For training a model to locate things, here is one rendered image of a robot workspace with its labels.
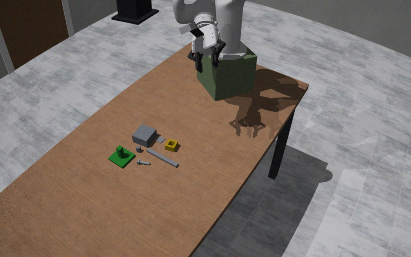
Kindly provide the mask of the green square peg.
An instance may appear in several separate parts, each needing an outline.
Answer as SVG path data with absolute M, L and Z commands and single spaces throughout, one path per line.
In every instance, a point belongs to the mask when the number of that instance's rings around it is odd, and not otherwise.
M 134 157 L 134 153 L 119 145 L 108 159 L 119 167 L 124 168 Z

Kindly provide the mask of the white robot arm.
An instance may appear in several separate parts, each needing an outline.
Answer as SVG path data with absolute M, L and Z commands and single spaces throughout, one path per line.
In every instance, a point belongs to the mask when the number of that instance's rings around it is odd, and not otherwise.
M 194 36 L 204 35 L 197 25 L 210 23 L 218 27 L 221 40 L 226 43 L 219 55 L 220 60 L 237 60 L 244 57 L 247 47 L 241 41 L 243 6 L 246 0 L 173 0 L 173 12 L 181 28 L 181 34 L 190 31 Z

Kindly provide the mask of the grey rectangular bar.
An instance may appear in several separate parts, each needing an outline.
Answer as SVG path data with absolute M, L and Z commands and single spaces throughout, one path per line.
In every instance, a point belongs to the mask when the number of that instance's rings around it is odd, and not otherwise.
M 162 161 L 164 161 L 164 162 L 172 165 L 173 167 L 177 167 L 177 166 L 178 166 L 178 163 L 174 162 L 174 161 L 171 160 L 171 159 L 168 159 L 168 158 L 165 157 L 165 156 L 162 156 L 162 154 L 157 153 L 156 151 L 152 150 L 151 148 L 148 148 L 146 151 L 147 151 L 148 153 L 152 154 L 153 156 L 157 157 L 158 159 L 161 159 Z

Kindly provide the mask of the yellow square nut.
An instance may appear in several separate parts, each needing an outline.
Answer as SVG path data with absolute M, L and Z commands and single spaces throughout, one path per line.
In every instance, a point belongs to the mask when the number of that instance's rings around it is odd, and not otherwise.
M 168 139 L 166 145 L 165 145 L 165 149 L 175 152 L 176 148 L 178 147 L 178 141 L 172 140 L 172 139 Z

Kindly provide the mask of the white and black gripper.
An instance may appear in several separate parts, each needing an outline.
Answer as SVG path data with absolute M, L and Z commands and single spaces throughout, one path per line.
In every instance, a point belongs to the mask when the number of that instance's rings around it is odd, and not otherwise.
M 217 68 L 219 63 L 219 54 L 226 46 L 226 43 L 221 40 L 218 27 L 215 25 L 210 23 L 201 23 L 197 25 L 197 27 L 204 33 L 204 35 L 197 38 L 193 35 L 192 50 L 187 57 L 196 62 L 196 70 L 201 73 L 203 72 L 201 63 L 202 57 L 212 55 L 212 65 Z M 195 56 L 193 56 L 194 54 Z

